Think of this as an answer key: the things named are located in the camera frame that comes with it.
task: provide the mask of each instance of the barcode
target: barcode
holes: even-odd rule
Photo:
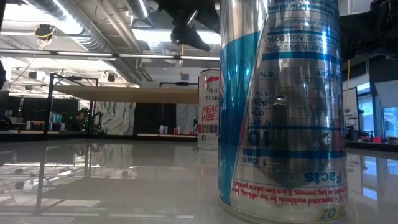
[[[218,124],[202,124],[200,125],[199,129],[199,133],[217,134]]]

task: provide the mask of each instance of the white can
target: white can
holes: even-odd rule
[[[199,77],[198,147],[218,149],[218,97],[220,93],[220,71],[208,69]]]
[[[32,123],[30,121],[26,121],[26,130],[30,130]]]

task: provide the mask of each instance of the shelf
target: shelf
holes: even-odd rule
[[[197,89],[55,86],[54,91],[84,100],[135,103],[198,103]]]

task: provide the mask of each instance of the energy drink can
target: energy drink can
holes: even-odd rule
[[[335,0],[221,0],[220,197],[252,221],[330,222],[348,198]]]

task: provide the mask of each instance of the nutrition facts label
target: nutrition facts label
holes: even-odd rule
[[[274,0],[267,13],[231,197],[332,220],[347,199],[337,3]]]

